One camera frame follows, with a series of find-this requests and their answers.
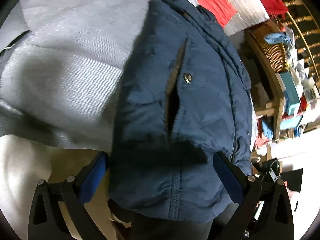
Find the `navy blue padded jacket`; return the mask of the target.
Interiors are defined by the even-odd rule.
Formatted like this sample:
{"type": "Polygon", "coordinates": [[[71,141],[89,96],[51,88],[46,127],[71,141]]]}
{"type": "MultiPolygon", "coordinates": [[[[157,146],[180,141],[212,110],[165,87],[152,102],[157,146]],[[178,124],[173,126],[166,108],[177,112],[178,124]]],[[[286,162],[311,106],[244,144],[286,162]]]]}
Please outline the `navy blue padded jacket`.
{"type": "Polygon", "coordinates": [[[110,198],[147,217],[206,223],[231,199],[213,167],[245,174],[251,81],[215,16],[187,0],[151,0],[121,79],[110,198]]]}

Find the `teal box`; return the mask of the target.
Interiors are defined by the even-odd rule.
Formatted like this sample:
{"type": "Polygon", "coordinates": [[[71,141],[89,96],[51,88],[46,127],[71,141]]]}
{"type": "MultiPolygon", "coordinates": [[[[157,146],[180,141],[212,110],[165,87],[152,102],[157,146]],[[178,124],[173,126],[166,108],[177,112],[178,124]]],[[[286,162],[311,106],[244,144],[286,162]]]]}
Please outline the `teal box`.
{"type": "Polygon", "coordinates": [[[300,97],[298,96],[295,83],[289,72],[280,73],[280,77],[285,86],[285,110],[288,116],[296,116],[300,107],[300,97]]]}

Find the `woven wicker basket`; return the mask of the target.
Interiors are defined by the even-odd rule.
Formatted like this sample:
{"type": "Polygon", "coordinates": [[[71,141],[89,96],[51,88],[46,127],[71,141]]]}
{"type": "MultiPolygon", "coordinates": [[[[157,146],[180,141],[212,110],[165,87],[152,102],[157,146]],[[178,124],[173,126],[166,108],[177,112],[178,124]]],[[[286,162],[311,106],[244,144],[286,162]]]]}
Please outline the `woven wicker basket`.
{"type": "Polygon", "coordinates": [[[275,73],[282,73],[288,69],[285,47],[282,43],[269,44],[265,41],[264,37],[267,34],[279,32],[279,27],[272,21],[261,23],[252,29],[252,36],[263,51],[263,54],[266,56],[275,73]]]}

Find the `light blue cloth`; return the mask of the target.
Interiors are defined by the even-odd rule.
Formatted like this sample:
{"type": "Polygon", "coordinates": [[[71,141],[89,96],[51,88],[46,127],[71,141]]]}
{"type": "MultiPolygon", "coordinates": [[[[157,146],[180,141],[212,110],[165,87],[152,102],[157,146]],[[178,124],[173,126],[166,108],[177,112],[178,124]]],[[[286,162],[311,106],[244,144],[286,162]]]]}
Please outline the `light blue cloth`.
{"type": "Polygon", "coordinates": [[[283,43],[286,46],[292,44],[291,38],[286,33],[270,33],[270,34],[265,35],[264,40],[268,44],[280,44],[280,43],[283,43]]]}

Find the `grey bed sheet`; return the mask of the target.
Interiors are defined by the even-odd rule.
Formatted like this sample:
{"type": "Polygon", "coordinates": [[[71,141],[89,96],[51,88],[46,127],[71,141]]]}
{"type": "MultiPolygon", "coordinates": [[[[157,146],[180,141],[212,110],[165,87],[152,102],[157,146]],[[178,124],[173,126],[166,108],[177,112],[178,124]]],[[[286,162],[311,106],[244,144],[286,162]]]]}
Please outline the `grey bed sheet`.
{"type": "Polygon", "coordinates": [[[1,28],[1,135],[109,151],[149,1],[20,0],[1,28]]]}

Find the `wooden bed railing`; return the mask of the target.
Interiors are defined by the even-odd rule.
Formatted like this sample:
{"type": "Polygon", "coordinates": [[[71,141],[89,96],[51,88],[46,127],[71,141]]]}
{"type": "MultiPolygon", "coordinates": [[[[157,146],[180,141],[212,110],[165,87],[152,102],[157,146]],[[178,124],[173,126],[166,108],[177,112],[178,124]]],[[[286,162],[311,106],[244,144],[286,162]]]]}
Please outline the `wooden bed railing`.
{"type": "Polygon", "coordinates": [[[282,0],[288,9],[282,23],[293,29],[298,54],[319,81],[319,12],[311,0],[282,0]]]}

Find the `silver striped bed cover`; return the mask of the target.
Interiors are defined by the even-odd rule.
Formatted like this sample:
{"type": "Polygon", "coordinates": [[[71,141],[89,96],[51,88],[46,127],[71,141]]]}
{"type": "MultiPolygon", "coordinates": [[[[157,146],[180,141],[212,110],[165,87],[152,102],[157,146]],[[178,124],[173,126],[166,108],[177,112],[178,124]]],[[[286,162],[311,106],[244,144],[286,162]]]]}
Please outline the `silver striped bed cover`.
{"type": "Polygon", "coordinates": [[[260,0],[227,1],[236,9],[236,14],[223,28],[227,36],[232,36],[270,19],[260,0]]]}

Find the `red pillow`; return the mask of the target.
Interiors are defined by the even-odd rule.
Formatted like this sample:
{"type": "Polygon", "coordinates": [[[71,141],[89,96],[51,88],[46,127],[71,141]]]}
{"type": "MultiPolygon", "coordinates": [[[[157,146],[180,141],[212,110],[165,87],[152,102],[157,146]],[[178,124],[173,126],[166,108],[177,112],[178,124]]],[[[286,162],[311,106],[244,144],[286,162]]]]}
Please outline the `red pillow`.
{"type": "Polygon", "coordinates": [[[197,0],[199,5],[213,13],[218,23],[224,28],[236,15],[237,10],[227,0],[197,0]]]}

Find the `wooden shelf frame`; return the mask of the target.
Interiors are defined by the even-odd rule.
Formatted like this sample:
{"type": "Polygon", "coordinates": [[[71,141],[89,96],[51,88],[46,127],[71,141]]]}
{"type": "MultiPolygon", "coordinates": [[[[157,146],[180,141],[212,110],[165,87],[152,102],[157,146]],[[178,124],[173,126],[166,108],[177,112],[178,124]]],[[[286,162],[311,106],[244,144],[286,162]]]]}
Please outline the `wooden shelf frame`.
{"type": "Polygon", "coordinates": [[[268,101],[257,103],[255,113],[257,116],[267,116],[272,119],[273,141],[278,142],[280,136],[280,124],[285,106],[284,89],[277,78],[276,73],[271,68],[266,56],[263,54],[263,51],[252,36],[252,29],[256,26],[257,25],[245,30],[245,39],[259,61],[257,70],[260,82],[268,95],[268,101]]]}

